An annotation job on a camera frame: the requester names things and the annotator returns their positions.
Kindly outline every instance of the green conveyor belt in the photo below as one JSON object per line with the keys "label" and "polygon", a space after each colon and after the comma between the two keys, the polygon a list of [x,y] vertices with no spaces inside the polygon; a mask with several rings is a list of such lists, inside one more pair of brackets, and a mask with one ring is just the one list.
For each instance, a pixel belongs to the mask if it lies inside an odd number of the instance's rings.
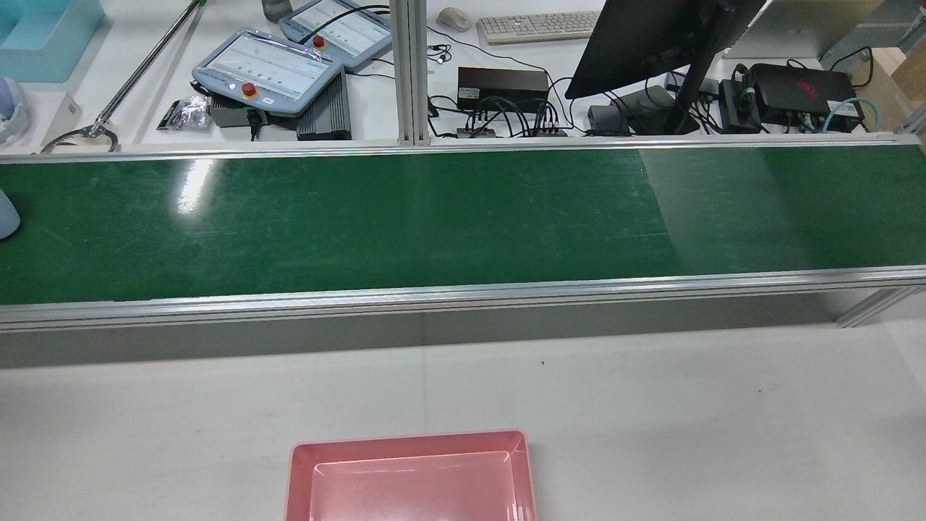
{"label": "green conveyor belt", "polygon": [[0,304],[926,264],[917,146],[0,165]]}

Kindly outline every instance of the red emergency stop button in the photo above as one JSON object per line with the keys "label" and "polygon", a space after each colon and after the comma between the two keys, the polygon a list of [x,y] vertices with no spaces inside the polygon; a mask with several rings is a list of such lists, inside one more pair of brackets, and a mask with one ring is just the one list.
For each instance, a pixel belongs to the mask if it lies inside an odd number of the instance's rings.
{"label": "red emergency stop button", "polygon": [[253,83],[245,83],[241,86],[241,94],[248,99],[255,97],[257,96],[257,87]]}

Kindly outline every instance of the monitor stand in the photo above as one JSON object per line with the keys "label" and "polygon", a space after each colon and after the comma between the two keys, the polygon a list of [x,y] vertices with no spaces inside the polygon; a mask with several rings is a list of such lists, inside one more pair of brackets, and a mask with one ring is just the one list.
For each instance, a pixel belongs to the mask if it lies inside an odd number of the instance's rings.
{"label": "monitor stand", "polygon": [[682,120],[682,126],[674,133],[667,133],[665,129],[671,116],[672,109],[663,108],[637,116],[630,116],[627,118],[627,122],[637,135],[685,135],[696,132],[701,128],[695,118],[690,114],[685,114],[686,117]]}
{"label": "monitor stand", "polygon": [[[700,128],[698,122],[689,114],[692,105],[701,96],[701,84],[707,77],[710,65],[714,61],[717,51],[723,47],[727,40],[730,27],[736,15],[736,7],[729,2],[719,0],[714,5],[710,20],[705,27],[704,42],[699,45],[692,59],[692,65],[685,73],[685,81],[675,99],[668,103],[650,104],[650,110],[641,110],[634,114],[630,110],[627,119],[631,127],[641,135],[685,135]],[[638,98],[642,93],[650,102],[654,99],[654,89],[633,93],[628,98]]]}
{"label": "monitor stand", "polygon": [[[653,86],[613,101],[612,105],[624,114],[637,135],[665,135],[675,98],[663,87]],[[699,128],[695,118],[689,116],[684,121],[681,134],[692,133]]]}

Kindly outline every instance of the keyboard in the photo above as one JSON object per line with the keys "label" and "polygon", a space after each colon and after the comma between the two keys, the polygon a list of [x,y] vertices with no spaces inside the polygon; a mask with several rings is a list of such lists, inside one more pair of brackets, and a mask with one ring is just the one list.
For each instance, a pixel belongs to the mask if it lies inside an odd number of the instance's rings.
{"label": "keyboard", "polygon": [[601,11],[516,15],[479,19],[479,32],[489,45],[579,40],[592,35]]}

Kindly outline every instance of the teal cable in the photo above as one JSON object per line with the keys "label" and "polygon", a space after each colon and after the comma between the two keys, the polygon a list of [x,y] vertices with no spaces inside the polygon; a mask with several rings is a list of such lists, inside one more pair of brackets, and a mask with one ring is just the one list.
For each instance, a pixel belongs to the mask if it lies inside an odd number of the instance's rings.
{"label": "teal cable", "polygon": [[853,102],[864,103],[874,110],[875,122],[874,122],[874,130],[872,130],[872,132],[878,132],[881,129],[881,110],[878,109],[878,106],[875,105],[874,102],[871,101],[870,99],[867,99],[864,97],[850,97],[849,99],[846,99],[846,101],[837,105],[836,108],[834,108],[832,112],[830,112],[830,115],[826,117],[826,121],[823,123],[823,127],[820,128],[820,133],[826,133],[826,131],[830,129],[830,123],[832,123],[832,117],[836,115],[836,112],[839,112],[840,108],[845,107],[846,105],[853,103]]}

